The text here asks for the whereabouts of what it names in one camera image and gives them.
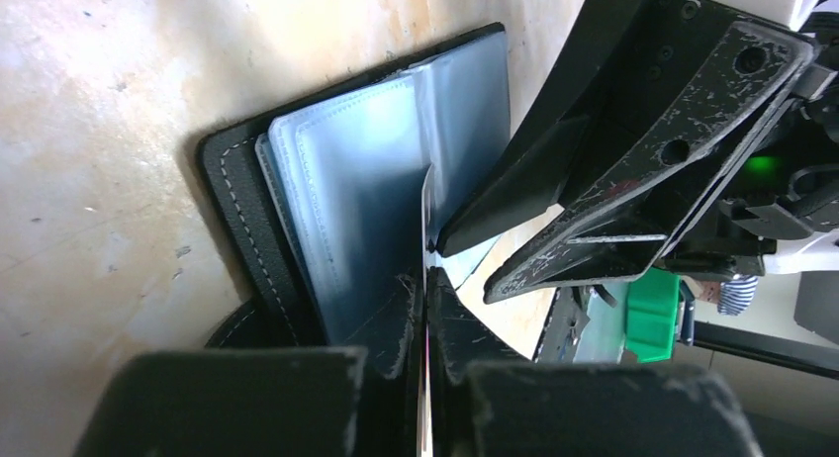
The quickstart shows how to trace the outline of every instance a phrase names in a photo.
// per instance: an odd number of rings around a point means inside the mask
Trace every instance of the striped cloth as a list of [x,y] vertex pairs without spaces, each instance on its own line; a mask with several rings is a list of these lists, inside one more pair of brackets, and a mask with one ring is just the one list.
[[752,303],[758,288],[758,276],[740,276],[719,286],[716,311],[724,316],[739,316]]

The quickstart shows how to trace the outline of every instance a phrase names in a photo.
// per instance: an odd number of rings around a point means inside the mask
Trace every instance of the white stitching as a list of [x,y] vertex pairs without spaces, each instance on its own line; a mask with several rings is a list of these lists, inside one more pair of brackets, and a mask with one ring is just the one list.
[[[256,253],[256,260],[259,262],[259,267],[260,267],[260,269],[262,269],[262,274],[265,275],[265,279],[268,281],[268,285],[271,286],[271,292],[274,293],[274,299],[277,301],[277,305],[280,306],[280,312],[283,313],[283,319],[285,319],[286,324],[289,327],[289,331],[291,331],[291,338],[294,341],[295,345],[300,345],[300,342],[297,340],[297,333],[294,332],[294,328],[291,326],[291,321],[289,320],[288,314],[286,313],[286,308],[283,307],[283,301],[280,300],[280,294],[277,292],[277,289],[274,287],[274,281],[271,280],[271,276],[268,274],[268,270],[265,269],[265,265],[262,262],[262,254],[259,252],[259,249],[256,247],[256,242],[253,240],[253,237],[250,235],[250,228],[248,227],[247,222],[244,220],[244,216],[241,213],[241,208],[238,205],[238,200],[236,199],[235,193],[233,192],[233,184],[231,184],[231,181],[228,180],[228,171],[225,168],[225,157],[228,156],[228,154],[231,153],[231,151],[234,150],[235,148],[239,148],[239,147],[245,145],[246,143],[250,142],[251,140],[253,140],[253,138],[248,138],[248,139],[245,139],[245,140],[243,140],[239,143],[235,143],[235,144],[231,145],[227,150],[225,150],[222,153],[222,158],[220,160],[220,164],[222,166],[222,176],[225,178],[225,183],[228,185],[228,190],[230,191],[231,198],[233,199],[233,205],[236,208],[236,212],[238,213],[238,218],[241,221],[241,224],[244,226],[244,232],[245,232],[245,234],[247,234],[247,239],[250,240],[250,247],[252,247],[253,252]],[[241,321],[233,328],[233,330],[230,331],[230,333],[233,333],[233,331],[240,324],[241,324]]]
[[253,309],[252,311],[248,312],[244,315],[244,317],[238,320],[236,325],[234,325],[233,328],[231,328],[230,331],[228,331],[228,334],[225,335],[224,338],[222,338],[222,341],[219,342],[219,348],[225,346],[225,343],[228,342],[228,338],[230,338],[231,335],[233,335],[233,333],[235,332],[235,330],[239,328],[244,323],[244,321],[247,320],[248,317],[252,316],[254,312],[256,312],[256,309]]

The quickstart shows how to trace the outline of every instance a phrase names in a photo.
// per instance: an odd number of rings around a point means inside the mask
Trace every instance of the tabletop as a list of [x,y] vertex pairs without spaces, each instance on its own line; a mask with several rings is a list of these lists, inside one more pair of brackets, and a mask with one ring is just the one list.
[[[200,347],[249,297],[200,138],[491,22],[514,129],[582,2],[4,0],[0,454],[69,455],[122,364]],[[501,315],[464,302],[527,352],[549,296]]]

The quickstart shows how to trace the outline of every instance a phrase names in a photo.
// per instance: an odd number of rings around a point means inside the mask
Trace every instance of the green plastic container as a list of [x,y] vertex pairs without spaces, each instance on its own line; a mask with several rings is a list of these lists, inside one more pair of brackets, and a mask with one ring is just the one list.
[[626,296],[626,348],[638,362],[669,360],[673,354],[679,276],[650,268],[629,284]]

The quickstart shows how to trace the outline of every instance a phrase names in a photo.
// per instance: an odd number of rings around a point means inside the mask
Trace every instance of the green light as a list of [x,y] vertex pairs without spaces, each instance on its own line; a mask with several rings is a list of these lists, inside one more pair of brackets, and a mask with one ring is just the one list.
[[774,157],[752,157],[746,161],[743,168],[754,175],[768,177],[774,176],[775,171],[781,165],[781,161]]

